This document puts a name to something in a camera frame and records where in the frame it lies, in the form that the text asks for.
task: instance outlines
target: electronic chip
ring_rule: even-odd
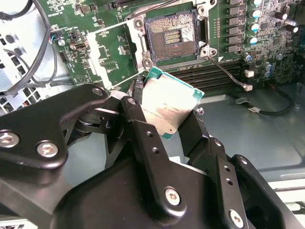
[[[232,27],[228,29],[229,35],[234,35],[238,33],[238,27]]]
[[[229,18],[228,19],[228,25],[237,25],[239,22],[238,18]]]
[[[146,19],[144,23],[153,62],[198,55],[195,10]]]
[[[98,19],[98,20],[97,20],[97,23],[98,23],[99,25],[103,25],[103,24],[104,24],[104,22],[103,22],[102,19]]]
[[[239,6],[229,8],[229,15],[236,15],[239,13]]]
[[[289,40],[289,41],[286,42],[286,47],[287,48],[291,48],[293,46],[293,44],[294,44],[294,41],[293,40]]]
[[[277,45],[277,44],[279,44],[281,42],[281,38],[275,38],[274,40],[273,40],[273,45]]]
[[[90,4],[90,8],[91,8],[92,12],[96,12],[97,11],[97,6],[94,3]]]
[[[267,29],[268,28],[268,23],[267,22],[263,22],[262,24],[261,24],[261,30],[265,30],[265,29]]]
[[[83,5],[83,6],[81,6],[81,11],[83,14],[87,14],[90,12],[90,8],[87,5]]]
[[[227,48],[228,52],[237,52],[237,45],[231,45]]]
[[[228,3],[229,5],[235,5],[239,3],[239,0],[229,0]]]
[[[229,43],[229,44],[235,44],[235,43],[237,43],[237,36],[229,37],[229,38],[228,38],[228,43]]]

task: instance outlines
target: black cable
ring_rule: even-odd
[[[8,49],[3,49],[3,50],[4,50],[5,52],[8,52],[8,53],[10,53],[10,54],[15,55],[21,62],[23,62],[23,64],[25,65],[25,67],[29,70],[30,67],[29,67],[28,63],[26,63],[26,61],[25,61],[19,54],[17,54],[17,53],[14,52],[14,51],[8,50]],[[53,79],[55,78],[56,74],[57,74],[57,55],[56,55],[56,49],[55,49],[55,45],[54,45],[54,44],[52,44],[52,50],[53,50],[53,56],[54,56],[54,70],[53,70],[53,74],[52,74],[52,76],[51,76],[48,80],[46,80],[46,81],[37,81],[37,80],[35,79],[35,77],[33,76],[33,77],[32,77],[32,80],[33,80],[36,84],[38,84],[38,85],[46,85],[47,83],[52,82]]]
[[[4,13],[4,12],[0,12],[0,19],[11,21],[11,20],[13,20],[15,18],[19,18],[19,17],[23,16],[24,14],[26,14],[27,12],[29,12],[32,4],[33,4],[33,1],[32,0],[28,0],[27,4],[23,8],[23,10],[21,10],[18,13],[12,14],[12,15]]]
[[[280,96],[282,96],[283,98],[285,98],[286,100],[289,101],[289,105],[284,108],[283,110],[280,111],[263,111],[255,106],[253,106],[249,100],[247,100],[246,98],[242,98],[239,97],[237,94],[230,94],[230,96],[234,99],[236,99],[236,103],[246,107],[248,110],[255,112],[255,113],[259,113],[261,115],[267,115],[267,116],[280,116],[280,115],[284,115],[286,113],[288,113],[289,111],[291,111],[293,109],[293,107],[295,106],[295,102],[293,100],[293,98],[290,97],[289,94],[287,94],[286,92],[283,92],[282,90],[280,90],[277,87],[271,86],[271,88],[273,90],[275,90]]]
[[[295,106],[295,102],[294,100],[290,97],[290,95],[288,95],[286,92],[283,92],[282,90],[280,90],[277,87],[273,88],[280,96],[282,96],[283,98],[285,98],[286,100],[289,101],[289,105],[281,110],[281,111],[263,111],[260,110],[259,113],[262,115],[268,115],[268,116],[280,116],[280,115],[284,115],[286,113],[288,113],[289,111],[292,110],[292,108]]]
[[[17,83],[15,83],[10,89],[5,91],[4,92],[5,95],[15,94],[16,92],[21,90],[29,82],[29,80],[33,77],[33,75],[35,74],[35,72],[39,68],[39,66],[42,62],[42,59],[44,57],[44,54],[46,52],[46,49],[47,49],[47,45],[48,45],[49,37],[50,37],[50,33],[51,33],[51,25],[50,25],[48,16],[43,11],[43,9],[42,9],[40,3],[38,2],[38,0],[32,0],[32,2],[35,4],[38,12],[40,13],[40,15],[42,17],[43,23],[45,25],[46,32],[45,32],[44,37],[42,39],[42,43],[41,43],[41,46],[38,50],[37,56],[35,57],[35,59],[33,61],[33,64],[29,68],[28,72]]]

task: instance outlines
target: cable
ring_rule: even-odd
[[[27,4],[23,8],[23,10],[21,10],[18,13],[12,14],[12,15],[4,13],[4,12],[0,12],[0,19],[11,21],[11,20],[13,20],[15,18],[19,18],[19,17],[23,16],[24,14],[26,14],[27,12],[29,12],[32,4],[33,4],[33,1],[32,0],[28,0]]]
[[[23,78],[21,78],[17,83],[15,83],[10,89],[8,89],[7,91],[4,91],[5,95],[15,94],[16,92],[21,90],[28,83],[28,81],[33,77],[33,75],[35,74],[35,72],[39,68],[39,66],[42,62],[42,59],[44,57],[44,54],[46,52],[46,49],[47,49],[47,45],[48,45],[49,37],[50,37],[50,33],[51,33],[51,25],[50,25],[48,16],[43,11],[43,9],[42,9],[40,3],[38,2],[38,0],[32,0],[32,2],[36,6],[38,12],[40,13],[40,15],[42,17],[43,23],[45,25],[46,32],[45,32],[44,37],[42,39],[42,43],[41,43],[41,46],[38,50],[37,56],[35,57],[35,59],[33,61],[33,64],[29,68],[28,72],[25,74],[25,76]]]
[[[246,88],[246,84],[239,82],[237,79],[234,78],[234,76],[232,76],[231,73],[229,73],[225,68],[223,68],[220,64],[218,64],[215,60],[213,60],[211,57],[207,57],[213,64],[215,64],[217,67],[219,67],[221,70],[223,70],[230,78],[231,80],[234,81],[234,83],[242,86],[242,88]]]
[[[284,108],[283,110],[280,110],[280,111],[263,111],[263,110],[255,107],[255,106],[253,106],[249,102],[248,99],[239,97],[237,94],[230,94],[229,96],[231,96],[232,98],[236,99],[236,103],[237,104],[246,107],[251,112],[259,113],[261,115],[280,116],[280,115],[284,115],[284,114],[288,113],[289,111],[291,111],[293,109],[293,107],[295,106],[295,102],[290,97],[290,95],[285,93],[285,92],[283,92],[279,88],[272,86],[272,85],[271,85],[271,89],[275,90],[280,96],[282,96],[283,98],[285,98],[286,100],[289,101],[289,105],[286,108]]]
[[[142,14],[144,14],[144,13],[148,13],[148,12],[150,12],[150,11],[152,11],[152,10],[156,10],[156,9],[162,8],[162,7],[164,7],[164,6],[170,5],[170,4],[175,3],[175,2],[177,2],[177,1],[179,1],[179,0],[171,0],[171,1],[168,1],[168,2],[166,2],[166,3],[162,3],[161,5],[158,5],[158,6],[155,6],[155,7],[150,8],[150,9],[141,11],[141,12],[139,12],[139,13],[135,13],[134,15],[132,15],[132,18],[135,18],[135,17],[137,17],[137,16],[139,16],[139,15],[142,15]]]
[[[24,65],[25,67],[29,70],[29,65],[25,62],[25,60],[20,56],[18,55],[16,52],[14,51],[11,51],[11,50],[8,50],[8,49],[3,49],[5,52],[8,52],[10,54],[13,54],[15,55]],[[50,77],[50,79],[46,80],[46,81],[37,81],[35,79],[35,77],[33,76],[32,77],[32,80],[38,84],[38,85],[45,85],[47,83],[50,83],[53,81],[53,79],[55,78],[56,74],[57,74],[57,55],[56,55],[56,49],[55,49],[55,45],[52,44],[52,50],[53,50],[53,56],[54,56],[54,70],[53,70],[53,74],[52,76]]]

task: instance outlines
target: bolt hole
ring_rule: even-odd
[[[233,185],[233,182],[229,178],[227,178],[226,181],[228,182],[229,185]]]
[[[153,136],[152,132],[150,132],[150,131],[147,131],[147,132],[146,132],[146,135],[147,135],[148,137],[152,137],[152,136]]]
[[[230,172],[230,169],[228,166],[224,166],[225,170],[227,170],[228,172]]]
[[[157,147],[152,148],[152,152],[155,154],[159,154],[159,150]]]

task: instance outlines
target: metal wire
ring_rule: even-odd
[[[215,64],[217,67],[219,67],[223,72],[225,72],[232,81],[234,81],[234,83],[240,85],[242,88],[246,88],[246,84],[239,82],[237,79],[234,78],[234,76],[232,76],[231,73],[229,73],[225,68],[223,68],[219,63],[217,63],[215,60],[213,60],[211,57],[208,56],[208,59]]]

